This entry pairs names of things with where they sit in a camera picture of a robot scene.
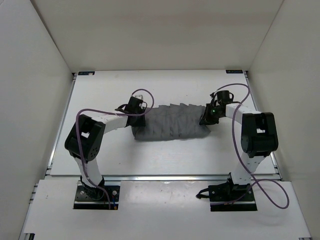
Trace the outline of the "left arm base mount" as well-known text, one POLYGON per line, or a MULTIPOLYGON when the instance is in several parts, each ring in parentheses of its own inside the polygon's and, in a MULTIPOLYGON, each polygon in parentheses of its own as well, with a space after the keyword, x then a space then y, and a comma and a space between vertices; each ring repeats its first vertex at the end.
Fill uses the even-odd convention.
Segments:
POLYGON ((73 209, 75 210, 111 210, 119 209, 120 182, 105 183, 104 189, 88 189, 79 180, 76 186, 73 209))

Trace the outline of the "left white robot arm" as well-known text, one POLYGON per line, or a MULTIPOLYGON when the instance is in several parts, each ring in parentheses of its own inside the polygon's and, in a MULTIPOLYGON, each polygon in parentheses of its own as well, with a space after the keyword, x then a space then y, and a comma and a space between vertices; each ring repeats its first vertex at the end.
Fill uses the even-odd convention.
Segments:
POLYGON ((105 180, 97 163, 103 136, 111 131, 131 127, 144 127, 147 103, 142 95, 132 95, 112 114, 90 117, 80 114, 68 134, 64 147, 75 159, 80 170, 80 181, 88 196, 94 200, 105 194, 105 180))

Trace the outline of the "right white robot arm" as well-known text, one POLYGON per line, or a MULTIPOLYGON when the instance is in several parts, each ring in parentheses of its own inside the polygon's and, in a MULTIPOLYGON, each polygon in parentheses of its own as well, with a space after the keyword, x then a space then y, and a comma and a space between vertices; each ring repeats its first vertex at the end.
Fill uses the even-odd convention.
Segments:
POLYGON ((235 123, 241 125, 240 145, 242 154, 235 148, 240 157, 239 165, 229 174, 230 184, 224 187, 224 195, 229 200, 236 200, 242 195, 242 189, 249 186, 252 174, 259 164, 279 146, 275 117, 271 112, 260 112, 234 101, 234 94, 228 90, 214 92, 211 102, 206 104, 200 119, 200 125, 215 125, 220 118, 231 119, 232 140, 234 146, 235 123))

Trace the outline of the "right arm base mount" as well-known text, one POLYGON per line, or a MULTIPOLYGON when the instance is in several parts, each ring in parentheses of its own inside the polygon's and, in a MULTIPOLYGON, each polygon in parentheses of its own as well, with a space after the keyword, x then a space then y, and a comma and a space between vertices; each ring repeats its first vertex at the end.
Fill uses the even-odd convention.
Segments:
POLYGON ((234 184, 229 178, 225 183, 208 185, 195 196, 209 199, 211 212, 255 212, 258 210, 250 184, 234 184))

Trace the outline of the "grey pleated skirt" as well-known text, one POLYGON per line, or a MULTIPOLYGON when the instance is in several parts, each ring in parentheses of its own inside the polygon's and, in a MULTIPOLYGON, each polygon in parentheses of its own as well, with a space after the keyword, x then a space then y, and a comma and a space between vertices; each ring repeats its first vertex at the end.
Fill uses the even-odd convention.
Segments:
POLYGON ((204 112, 202 105, 160 105, 145 115, 145 126, 131 128, 132 134, 142 142, 202 139, 211 133, 206 125, 200 125, 204 112))

